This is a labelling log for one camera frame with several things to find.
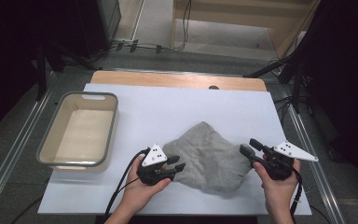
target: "gray cloth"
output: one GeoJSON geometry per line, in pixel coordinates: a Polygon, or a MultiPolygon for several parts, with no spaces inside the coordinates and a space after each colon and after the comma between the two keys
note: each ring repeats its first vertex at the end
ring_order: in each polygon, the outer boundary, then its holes
{"type": "Polygon", "coordinates": [[[240,154],[240,145],[232,145],[204,121],[162,150],[168,157],[180,156],[176,164],[186,163],[173,181],[195,189],[233,191],[251,170],[248,159],[240,154]]]}

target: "white table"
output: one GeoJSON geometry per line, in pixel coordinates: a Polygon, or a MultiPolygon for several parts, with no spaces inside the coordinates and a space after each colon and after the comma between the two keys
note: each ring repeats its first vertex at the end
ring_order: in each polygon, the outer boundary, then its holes
{"type": "MultiPolygon", "coordinates": [[[[102,173],[54,171],[39,214],[102,214],[131,158],[141,149],[161,147],[201,121],[233,144],[257,139],[267,146],[285,140],[274,104],[266,91],[215,91],[109,84],[88,84],[85,91],[108,91],[118,98],[117,133],[112,159],[102,173]]],[[[252,170],[230,193],[192,189],[171,183],[139,213],[146,215],[253,216],[267,213],[261,180],[252,170]]],[[[117,196],[115,209],[122,194],[117,196]]],[[[302,194],[297,215],[310,215],[302,194]]]]}

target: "rectangular container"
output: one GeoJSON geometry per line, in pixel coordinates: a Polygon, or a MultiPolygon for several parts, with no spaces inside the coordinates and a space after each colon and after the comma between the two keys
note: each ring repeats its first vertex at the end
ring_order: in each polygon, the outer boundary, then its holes
{"type": "Polygon", "coordinates": [[[68,92],[36,153],[52,169],[101,172],[110,162],[118,99],[109,92],[68,92]]]}

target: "metal frame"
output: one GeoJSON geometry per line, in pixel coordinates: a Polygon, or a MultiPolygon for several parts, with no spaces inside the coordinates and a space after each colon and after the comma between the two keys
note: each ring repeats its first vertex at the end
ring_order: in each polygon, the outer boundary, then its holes
{"type": "Polygon", "coordinates": [[[22,126],[22,129],[10,151],[7,153],[5,160],[2,162],[2,165],[0,167],[0,194],[4,189],[6,182],[8,181],[17,161],[19,160],[20,155],[28,141],[28,138],[34,130],[34,126],[36,125],[40,115],[43,112],[43,109],[45,108],[46,102],[48,101],[48,98],[51,94],[51,86],[55,84],[56,79],[57,78],[55,77],[55,74],[51,72],[49,75],[50,86],[47,89],[46,94],[39,101],[35,102],[34,107],[30,115],[28,116],[28,119],[22,126]]]}
{"type": "MultiPolygon", "coordinates": [[[[282,95],[283,97],[291,95],[290,88],[288,85],[284,85],[282,87],[282,95]]],[[[308,136],[307,130],[304,126],[304,123],[301,119],[301,115],[297,114],[297,112],[293,109],[292,106],[290,106],[289,108],[289,113],[290,117],[292,118],[292,122],[295,125],[296,132],[298,134],[299,140],[301,141],[303,149],[308,151],[310,154],[317,156],[316,151],[312,146],[312,142],[308,136]]],[[[334,195],[333,190],[331,189],[327,181],[322,165],[319,162],[309,162],[309,164],[316,184],[318,185],[319,191],[321,192],[321,196],[331,222],[337,224],[345,224],[346,222],[344,216],[342,216],[336,196],[334,195]]]]}

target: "hand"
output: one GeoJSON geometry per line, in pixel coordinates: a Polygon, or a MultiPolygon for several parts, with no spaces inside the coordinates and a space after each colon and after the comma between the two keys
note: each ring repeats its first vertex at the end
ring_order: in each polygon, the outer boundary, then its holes
{"type": "MultiPolygon", "coordinates": [[[[138,178],[136,171],[142,159],[143,157],[138,157],[133,162],[127,176],[127,183],[138,178]]],[[[159,181],[155,186],[147,186],[140,179],[130,183],[124,190],[120,204],[105,223],[128,223],[137,212],[147,205],[155,194],[164,190],[170,183],[169,178],[159,181]]]]}
{"type": "MultiPolygon", "coordinates": [[[[295,173],[285,180],[272,180],[266,168],[259,162],[253,164],[255,171],[262,180],[261,187],[266,197],[266,208],[275,223],[293,223],[290,214],[290,202],[297,186],[295,173]]],[[[295,159],[293,167],[300,171],[300,161],[295,159]]]]}

